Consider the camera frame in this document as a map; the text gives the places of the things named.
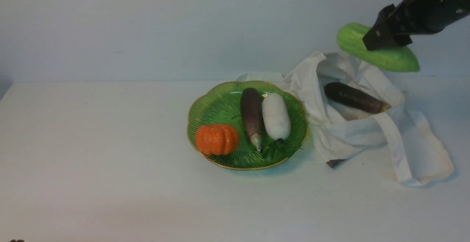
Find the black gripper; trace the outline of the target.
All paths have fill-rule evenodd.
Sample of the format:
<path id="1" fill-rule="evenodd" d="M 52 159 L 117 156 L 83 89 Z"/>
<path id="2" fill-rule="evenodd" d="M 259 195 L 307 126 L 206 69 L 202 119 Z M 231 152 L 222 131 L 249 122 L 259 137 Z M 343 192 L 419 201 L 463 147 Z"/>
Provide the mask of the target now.
<path id="1" fill-rule="evenodd" d="M 432 35 L 470 14 L 470 0 L 403 0 L 379 11 L 362 38 L 368 51 L 401 48 L 412 43 L 410 35 Z"/>

